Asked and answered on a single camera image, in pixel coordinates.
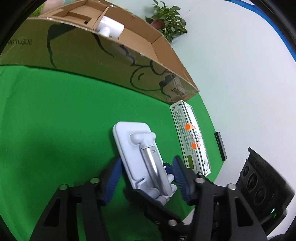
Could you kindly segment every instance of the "green grass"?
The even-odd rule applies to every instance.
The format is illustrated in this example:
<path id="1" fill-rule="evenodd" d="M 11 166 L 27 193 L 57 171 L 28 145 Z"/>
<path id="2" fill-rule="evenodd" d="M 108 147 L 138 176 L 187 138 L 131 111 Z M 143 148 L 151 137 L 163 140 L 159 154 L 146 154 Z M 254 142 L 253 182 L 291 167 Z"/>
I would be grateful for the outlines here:
<path id="1" fill-rule="evenodd" d="M 31 13 L 31 15 L 29 17 L 38 17 L 43 9 L 44 4 L 45 3 L 40 5 L 34 12 Z"/>

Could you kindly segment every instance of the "open cardboard box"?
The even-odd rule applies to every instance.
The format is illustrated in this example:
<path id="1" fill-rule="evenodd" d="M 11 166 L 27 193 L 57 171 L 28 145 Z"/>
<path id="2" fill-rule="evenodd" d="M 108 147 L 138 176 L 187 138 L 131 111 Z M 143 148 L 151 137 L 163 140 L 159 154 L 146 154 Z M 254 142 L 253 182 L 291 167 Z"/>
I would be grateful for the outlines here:
<path id="1" fill-rule="evenodd" d="M 125 26 L 118 40 L 94 31 L 103 16 Z M 0 64 L 82 74 L 167 103 L 188 100 L 198 93 L 160 32 L 106 1 L 80 0 L 27 19 L 8 42 Z"/>

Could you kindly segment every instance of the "green table surface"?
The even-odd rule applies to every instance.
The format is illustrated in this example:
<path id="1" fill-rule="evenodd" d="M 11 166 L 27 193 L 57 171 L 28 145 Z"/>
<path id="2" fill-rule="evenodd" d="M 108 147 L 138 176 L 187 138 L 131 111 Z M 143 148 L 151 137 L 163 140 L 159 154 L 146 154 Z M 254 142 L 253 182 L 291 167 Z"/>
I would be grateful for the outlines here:
<path id="1" fill-rule="evenodd" d="M 215 130 L 200 96 L 188 103 L 204 138 L 213 181 L 223 163 Z M 147 123 L 164 162 L 182 156 L 168 104 L 74 74 L 0 66 L 0 117 L 0 214 L 18 241 L 29 240 L 60 184 L 82 184 L 118 156 L 112 135 L 117 122 Z M 121 177 L 112 201 L 102 208 L 110 239 L 160 240 L 157 226 L 126 200 L 124 188 Z M 181 218 L 192 210 L 179 190 L 165 207 Z M 84 240 L 80 218 L 78 227 Z"/>

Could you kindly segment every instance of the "metal bolt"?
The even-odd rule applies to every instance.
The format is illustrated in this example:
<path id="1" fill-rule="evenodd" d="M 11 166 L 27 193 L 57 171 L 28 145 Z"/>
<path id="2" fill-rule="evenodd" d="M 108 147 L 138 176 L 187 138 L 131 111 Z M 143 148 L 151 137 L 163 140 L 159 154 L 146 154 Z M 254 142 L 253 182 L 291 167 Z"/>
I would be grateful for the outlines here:
<path id="1" fill-rule="evenodd" d="M 227 187 L 228 187 L 230 190 L 235 190 L 235 189 L 237 188 L 237 187 L 236 187 L 234 184 L 232 184 L 232 183 L 228 184 Z"/>
<path id="2" fill-rule="evenodd" d="M 99 181 L 100 181 L 100 179 L 97 178 L 97 177 L 94 177 L 94 178 L 92 178 L 92 179 L 90 180 L 90 182 L 91 182 L 92 184 L 98 183 Z"/>
<path id="3" fill-rule="evenodd" d="M 195 179 L 195 182 L 199 183 L 199 184 L 203 184 L 203 183 L 205 183 L 205 179 L 203 179 L 201 177 L 198 177 L 198 178 Z"/>
<path id="4" fill-rule="evenodd" d="M 177 221 L 176 221 L 175 219 L 170 219 L 170 220 L 168 221 L 168 224 L 169 224 L 171 227 L 174 227 L 174 226 L 176 226 L 178 223 L 177 223 Z"/>
<path id="5" fill-rule="evenodd" d="M 62 190 L 62 191 L 66 190 L 66 189 L 68 189 L 68 185 L 67 184 L 62 184 L 62 185 L 59 186 L 59 189 Z"/>

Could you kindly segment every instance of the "potted plant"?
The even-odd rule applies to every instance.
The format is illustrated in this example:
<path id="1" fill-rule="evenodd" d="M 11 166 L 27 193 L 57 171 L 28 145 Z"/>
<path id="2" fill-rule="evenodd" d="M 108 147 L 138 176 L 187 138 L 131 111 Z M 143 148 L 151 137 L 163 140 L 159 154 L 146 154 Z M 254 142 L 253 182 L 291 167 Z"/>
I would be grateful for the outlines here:
<path id="1" fill-rule="evenodd" d="M 156 13 L 151 18 L 146 17 L 146 22 L 158 29 L 170 43 L 179 35 L 187 33 L 185 28 L 186 22 L 180 17 L 178 13 L 180 8 L 178 6 L 168 8 L 161 1 L 163 7 L 160 7 L 156 0 L 153 1 L 155 2 L 153 8 L 156 10 Z"/>

